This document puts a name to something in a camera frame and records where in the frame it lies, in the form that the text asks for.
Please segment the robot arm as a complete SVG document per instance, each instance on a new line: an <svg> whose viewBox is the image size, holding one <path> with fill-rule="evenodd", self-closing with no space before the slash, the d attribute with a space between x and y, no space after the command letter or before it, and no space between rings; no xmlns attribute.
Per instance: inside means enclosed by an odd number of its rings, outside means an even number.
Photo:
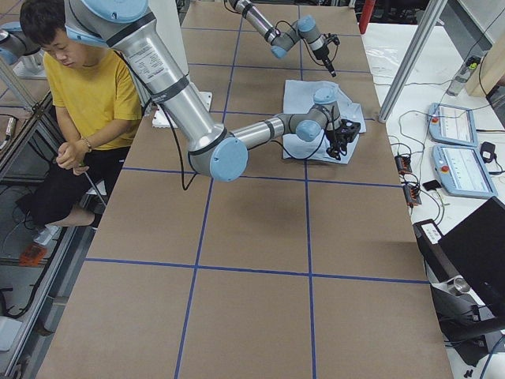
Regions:
<svg viewBox="0 0 505 379"><path fill-rule="evenodd" d="M302 41L310 58L318 66L324 66L332 77L336 77L333 60L339 48L339 38L334 33L323 34L312 15L303 16L291 24L286 21L272 24L251 1L234 0L229 3L235 13L240 14L260 33L276 58L284 58Z"/></svg>
<svg viewBox="0 0 505 379"><path fill-rule="evenodd" d="M146 1L67 1L65 27L70 39L122 52L152 101L172 119L188 141L193 170L221 182L239 178L248 150L292 133L310 142L322 133L327 154L341 159L360 132L360 124L342 118L333 88L317 90L304 114L277 114L229 132L208 113L156 30L155 14Z"/></svg>

